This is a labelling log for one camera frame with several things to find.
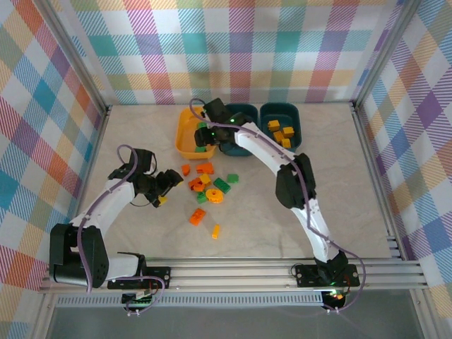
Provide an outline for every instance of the checkered wall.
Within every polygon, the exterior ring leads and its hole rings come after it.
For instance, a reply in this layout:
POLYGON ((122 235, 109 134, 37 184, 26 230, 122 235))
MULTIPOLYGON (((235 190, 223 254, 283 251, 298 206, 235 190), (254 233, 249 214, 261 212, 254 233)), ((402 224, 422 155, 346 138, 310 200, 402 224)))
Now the checkered wall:
POLYGON ((395 221, 452 324, 452 0, 424 0, 364 118, 395 221))
POLYGON ((0 338, 39 309, 49 231, 74 214, 100 113, 31 0, 0 0, 0 338))
POLYGON ((403 0, 52 3, 105 100, 134 105, 348 101, 403 0))

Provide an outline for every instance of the white floor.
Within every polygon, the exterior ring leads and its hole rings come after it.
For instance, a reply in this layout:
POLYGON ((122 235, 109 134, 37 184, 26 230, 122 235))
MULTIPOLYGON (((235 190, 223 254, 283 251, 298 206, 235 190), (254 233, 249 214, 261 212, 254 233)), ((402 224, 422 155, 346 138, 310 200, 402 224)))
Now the white floor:
MULTIPOLYGON (((347 104, 297 105, 302 145, 297 153, 311 158, 321 212, 333 238, 365 258, 388 258, 386 228, 377 206, 361 146, 347 104)), ((120 166, 116 148, 127 143, 156 153, 159 170, 187 163, 174 147, 179 113, 185 106, 115 106, 88 184, 86 207, 120 166)), ((237 173, 219 205, 196 202, 186 182, 168 194, 161 208, 129 205, 111 226, 108 252, 132 251, 149 257, 312 257, 312 250, 295 216, 275 197, 275 177, 254 157, 228 157, 217 150, 212 176, 237 173), (197 207, 207 211, 194 227, 188 220, 197 207), (214 224, 220 236, 211 237, 214 224)), ((193 166, 201 163, 191 161, 193 166)), ((188 176, 193 179, 196 171, 188 176)), ((134 203, 146 203, 138 197, 134 203)))

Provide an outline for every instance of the orange block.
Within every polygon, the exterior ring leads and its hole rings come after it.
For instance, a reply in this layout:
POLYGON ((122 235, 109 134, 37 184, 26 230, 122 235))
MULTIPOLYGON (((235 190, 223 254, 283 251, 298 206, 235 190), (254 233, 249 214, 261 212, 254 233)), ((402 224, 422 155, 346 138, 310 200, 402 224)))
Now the orange block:
POLYGON ((189 182, 189 187, 193 191, 195 186, 203 185, 203 182, 199 178, 195 178, 189 182))
POLYGON ((207 174, 215 173, 211 162, 206 162, 205 164, 200 164, 200 165, 196 166, 196 171, 198 173, 207 173, 207 174))
POLYGON ((190 223, 198 226, 204 218, 204 215, 206 215, 206 212, 204 210, 201 210, 200 208, 197 208, 193 215, 190 217, 190 223))
POLYGON ((190 165, 189 164, 182 166, 182 174, 184 175, 184 177, 186 177, 187 175, 190 174, 190 165))
POLYGON ((202 192, 202 191, 204 191, 204 188, 205 188, 206 186, 205 186, 205 184, 203 183, 203 182, 201 182, 200 184, 199 184, 199 182, 197 182, 194 186, 193 186, 193 190, 194 191, 196 191, 196 192, 202 192))

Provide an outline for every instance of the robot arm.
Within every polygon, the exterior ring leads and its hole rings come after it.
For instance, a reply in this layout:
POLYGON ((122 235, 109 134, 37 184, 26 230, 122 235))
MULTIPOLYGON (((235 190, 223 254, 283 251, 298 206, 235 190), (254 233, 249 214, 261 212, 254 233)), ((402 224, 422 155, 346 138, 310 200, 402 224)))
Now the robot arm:
POLYGON ((309 158, 305 154, 295 155, 281 147, 262 133, 257 125, 250 122, 244 114, 231 113, 220 99, 205 104, 203 108, 211 122, 222 124, 222 126, 214 124, 211 128, 198 129, 195 132, 196 145, 235 143, 255 155, 275 174, 276 197, 297 216, 306 232, 316 262, 314 275, 320 277, 321 283, 326 285, 338 283, 343 281, 346 268, 356 270, 356 266, 348 264, 344 252, 331 245, 331 234, 316 199, 316 182, 309 158), (292 163, 295 163, 300 169, 307 188, 310 210, 309 226, 304 194, 292 163))
POLYGON ((102 193, 80 215, 69 224, 57 224, 50 232, 49 273, 58 283, 87 285, 86 274, 81 263, 76 235, 83 219, 87 219, 82 230, 82 245, 93 276, 93 287, 100 287, 104 281, 120 277, 140 275, 145 266, 144 257, 139 254, 119 253, 109 256, 105 250, 103 238, 110 225, 122 209, 138 195, 143 194, 154 207, 158 208, 166 201, 166 194, 183 179, 173 169, 153 175, 151 170, 153 153, 135 149, 138 156, 137 167, 133 174, 118 187, 118 184, 133 168, 134 158, 114 170, 109 176, 102 193))

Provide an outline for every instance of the purple cable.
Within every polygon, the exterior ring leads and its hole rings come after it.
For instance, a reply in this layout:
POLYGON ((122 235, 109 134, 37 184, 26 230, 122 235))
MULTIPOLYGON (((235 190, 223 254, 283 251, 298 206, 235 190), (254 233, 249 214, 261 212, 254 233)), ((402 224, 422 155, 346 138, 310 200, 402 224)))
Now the purple cable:
POLYGON ((195 109, 193 108, 193 103, 195 101, 198 101, 200 103, 202 103, 203 105, 205 105, 206 103, 202 100, 202 99, 198 99, 196 97, 194 97, 193 99, 190 100, 189 102, 189 106, 190 106, 190 110, 191 113, 198 118, 199 120, 207 123, 210 126, 217 126, 217 127, 226 127, 226 128, 230 128, 230 129, 237 129, 240 131, 245 131, 247 133, 250 133, 252 136, 254 136, 255 138, 260 138, 263 142, 265 142, 268 146, 270 146, 272 149, 274 149, 276 152, 278 152, 278 154, 280 154, 282 157, 285 157, 290 164, 294 167, 295 171, 297 172, 297 176, 299 178, 299 182, 301 184, 302 187, 302 191, 303 191, 303 197, 304 197, 304 201, 306 203, 306 214, 307 214, 307 228, 308 230, 310 230, 311 232, 313 232, 315 235, 317 235, 318 237, 322 238, 323 240, 325 240, 327 243, 333 245, 335 248, 337 248, 340 251, 343 251, 346 254, 349 254, 351 256, 354 256, 358 261, 359 264, 362 267, 362 282, 361 285, 359 286, 358 292, 356 294, 356 297, 348 304, 345 305, 342 309, 347 309, 350 306, 352 306, 360 297, 362 290, 364 289, 364 284, 366 282, 366 277, 367 277, 367 273, 366 273, 366 266, 364 265, 363 260, 356 254, 348 251, 347 249, 342 248, 341 246, 337 245, 333 240, 330 240, 326 235, 321 234, 319 231, 315 230, 314 228, 311 227, 311 209, 309 207, 309 197, 308 197, 308 192, 307 192, 307 188, 306 188, 306 184, 304 183, 304 178, 303 178, 303 174, 302 171, 300 170, 300 168, 298 168, 297 164, 295 163, 294 160, 290 159, 286 154, 284 154, 283 152, 280 151, 280 149, 274 145, 273 142, 267 140, 266 138, 261 137, 261 135, 259 133, 256 133, 255 131, 252 131, 251 129, 248 129, 246 127, 242 127, 242 126, 237 126, 237 125, 230 125, 230 124, 219 124, 217 122, 212 122, 209 121, 207 119, 204 119, 203 117, 201 117, 199 114, 196 113, 195 109))
POLYGON ((141 311, 137 312, 137 313, 132 313, 132 311, 129 309, 129 305, 130 302, 126 303, 126 310, 127 310, 127 314, 136 314, 137 316, 139 316, 140 314, 143 314, 144 312, 148 311, 155 303, 157 303, 160 299, 162 299, 163 296, 163 292, 165 291, 165 281, 159 277, 154 277, 151 275, 142 275, 141 277, 122 277, 122 278, 117 278, 117 280, 143 280, 143 279, 148 279, 148 280, 156 280, 159 283, 162 284, 162 291, 160 292, 158 298, 156 298, 153 302, 151 302, 148 306, 146 306, 144 309, 142 309, 141 311))
POLYGON ((110 189, 106 190, 104 193, 102 193, 101 196, 99 196, 99 198, 97 198, 94 203, 89 207, 89 209, 86 211, 85 216, 83 217, 80 225, 78 226, 78 230, 77 230, 77 247, 78 247, 78 253, 80 254, 80 259, 82 261, 83 264, 83 269, 85 270, 85 274, 86 274, 86 280, 87 280, 87 288, 86 288, 86 292, 89 294, 91 293, 91 290, 93 289, 93 276, 91 275, 91 270, 90 270, 90 266, 88 265, 88 260, 86 259, 86 255, 85 255, 85 251, 83 250, 83 245, 82 245, 82 230, 83 227, 85 226, 85 223, 87 220, 89 220, 91 213, 94 211, 94 209, 100 204, 100 202, 102 200, 104 200, 104 198, 106 196, 108 196, 110 193, 112 193, 116 188, 118 188, 121 184, 123 184, 136 170, 136 165, 138 163, 138 156, 136 154, 136 151, 129 145, 119 145, 118 148, 116 149, 116 153, 118 155, 118 158, 121 160, 121 162, 124 164, 124 161, 121 158, 121 155, 119 154, 119 150, 121 148, 128 148, 132 154, 133 154, 133 167, 132 170, 127 173, 127 175, 122 178, 119 182, 117 182, 115 185, 113 185, 110 189))

